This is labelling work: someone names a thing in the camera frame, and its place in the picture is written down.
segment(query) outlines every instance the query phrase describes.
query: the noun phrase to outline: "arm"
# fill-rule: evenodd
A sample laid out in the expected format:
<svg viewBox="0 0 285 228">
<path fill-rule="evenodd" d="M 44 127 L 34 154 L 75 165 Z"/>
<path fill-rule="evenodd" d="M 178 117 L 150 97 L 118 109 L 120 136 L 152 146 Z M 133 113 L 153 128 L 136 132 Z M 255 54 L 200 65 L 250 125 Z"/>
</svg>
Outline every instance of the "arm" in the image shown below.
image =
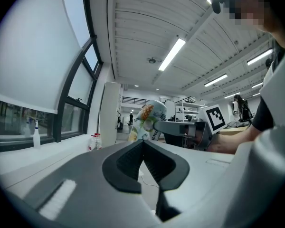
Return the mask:
<svg viewBox="0 0 285 228">
<path fill-rule="evenodd" d="M 209 146 L 208 151 L 235 154 L 241 143 L 254 141 L 260 133 L 261 131 L 251 125 L 245 131 L 233 136 L 218 134 Z"/>
</svg>

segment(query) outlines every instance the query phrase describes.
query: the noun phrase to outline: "smoke detector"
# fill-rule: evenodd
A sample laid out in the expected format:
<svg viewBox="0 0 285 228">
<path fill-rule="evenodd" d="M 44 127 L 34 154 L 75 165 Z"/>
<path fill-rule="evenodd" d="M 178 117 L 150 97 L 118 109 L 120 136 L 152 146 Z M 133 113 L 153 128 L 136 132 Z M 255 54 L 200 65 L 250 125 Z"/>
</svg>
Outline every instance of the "smoke detector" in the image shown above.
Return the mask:
<svg viewBox="0 0 285 228">
<path fill-rule="evenodd" d="M 149 63 L 154 64 L 154 63 L 156 63 L 156 60 L 153 57 L 149 58 Z"/>
</svg>

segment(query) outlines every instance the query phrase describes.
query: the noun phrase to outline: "window frame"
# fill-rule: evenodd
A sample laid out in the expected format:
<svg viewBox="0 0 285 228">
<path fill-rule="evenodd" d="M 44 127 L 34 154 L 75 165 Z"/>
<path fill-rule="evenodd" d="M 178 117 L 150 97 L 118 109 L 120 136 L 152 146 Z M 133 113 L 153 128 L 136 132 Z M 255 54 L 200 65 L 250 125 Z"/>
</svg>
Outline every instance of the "window frame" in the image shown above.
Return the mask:
<svg viewBox="0 0 285 228">
<path fill-rule="evenodd" d="M 97 45 L 97 35 L 94 32 L 90 0 L 83 0 L 83 3 L 84 3 L 85 17 L 86 17 L 86 22 L 87 22 L 87 27 L 89 30 L 90 38 L 82 46 L 75 61 L 73 62 L 73 65 L 71 66 L 71 69 L 63 85 L 62 92 L 61 92 L 59 102 L 58 102 L 57 114 L 54 115 L 53 121 L 51 124 L 52 137 L 40 138 L 41 144 L 53 143 L 53 142 L 58 143 L 58 142 L 61 142 L 61 140 L 80 136 L 82 134 L 87 134 L 92 98 L 93 98 L 93 94 L 94 94 L 95 87 L 97 84 L 97 79 L 99 77 L 100 71 L 103 66 L 103 61 L 101 60 L 100 52 L 99 52 L 98 45 Z M 94 51 L 95 51 L 95 54 L 98 60 L 94 67 L 94 70 L 91 69 L 85 57 L 87 50 L 91 46 L 94 47 Z M 72 97 L 68 96 L 68 93 L 72 85 L 72 82 L 74 80 L 75 74 L 81 63 L 85 66 L 87 73 L 93 79 L 93 84 L 92 84 L 92 87 L 89 93 L 87 104 L 84 104 L 80 102 L 79 100 L 73 99 Z M 72 106 L 75 106 L 75 107 L 78 107 L 84 110 L 84 114 L 81 119 L 82 126 L 83 126 L 82 131 L 66 133 L 66 134 L 61 133 L 62 117 L 63 117 L 63 111 L 64 111 L 65 104 L 69 104 L 69 105 L 72 105 Z M 18 139 L 17 140 L 16 139 L 0 139 L 0 152 L 21 150 L 21 149 L 26 149 L 30 147 L 33 147 L 32 139 L 19 139 L 19 140 Z"/>
</svg>

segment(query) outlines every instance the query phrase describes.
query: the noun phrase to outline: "cable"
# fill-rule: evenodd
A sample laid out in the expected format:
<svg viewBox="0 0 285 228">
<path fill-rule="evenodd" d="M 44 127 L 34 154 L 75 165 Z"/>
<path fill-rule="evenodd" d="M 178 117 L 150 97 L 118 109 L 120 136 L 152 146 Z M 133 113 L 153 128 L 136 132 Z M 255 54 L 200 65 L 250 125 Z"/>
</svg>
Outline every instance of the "cable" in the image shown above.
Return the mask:
<svg viewBox="0 0 285 228">
<path fill-rule="evenodd" d="M 158 187 L 158 186 L 156 186 L 156 185 L 147 184 L 147 183 L 145 183 L 145 182 L 144 182 L 144 184 L 146 184 L 146 185 L 148 185 L 148 186 L 154 186 L 154 187 L 157 187 L 157 188 L 159 188 L 159 187 Z"/>
</svg>

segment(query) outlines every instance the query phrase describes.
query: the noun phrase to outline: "plastic bottle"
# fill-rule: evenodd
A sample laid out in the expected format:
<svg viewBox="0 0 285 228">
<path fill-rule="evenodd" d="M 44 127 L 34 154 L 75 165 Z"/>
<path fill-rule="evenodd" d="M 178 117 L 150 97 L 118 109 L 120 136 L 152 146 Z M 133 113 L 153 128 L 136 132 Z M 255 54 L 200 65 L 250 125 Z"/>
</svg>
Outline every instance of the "plastic bottle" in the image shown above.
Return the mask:
<svg viewBox="0 0 285 228">
<path fill-rule="evenodd" d="M 38 121 L 37 120 L 36 120 L 35 132 L 33 135 L 33 143 L 34 143 L 34 148 L 36 148 L 36 149 L 40 148 L 40 135 L 39 135 Z"/>
<path fill-rule="evenodd" d="M 90 144 L 89 144 L 89 151 L 92 151 L 94 150 L 95 148 L 95 135 L 91 135 L 92 138 L 90 139 Z"/>
<path fill-rule="evenodd" d="M 25 124 L 25 127 L 23 129 L 23 133 L 24 133 L 24 136 L 26 138 L 30 137 L 30 128 L 29 128 L 29 118 L 28 117 L 27 117 L 27 123 Z"/>
<path fill-rule="evenodd" d="M 97 136 L 97 149 L 100 150 L 102 148 L 100 133 L 96 133 Z"/>
</svg>

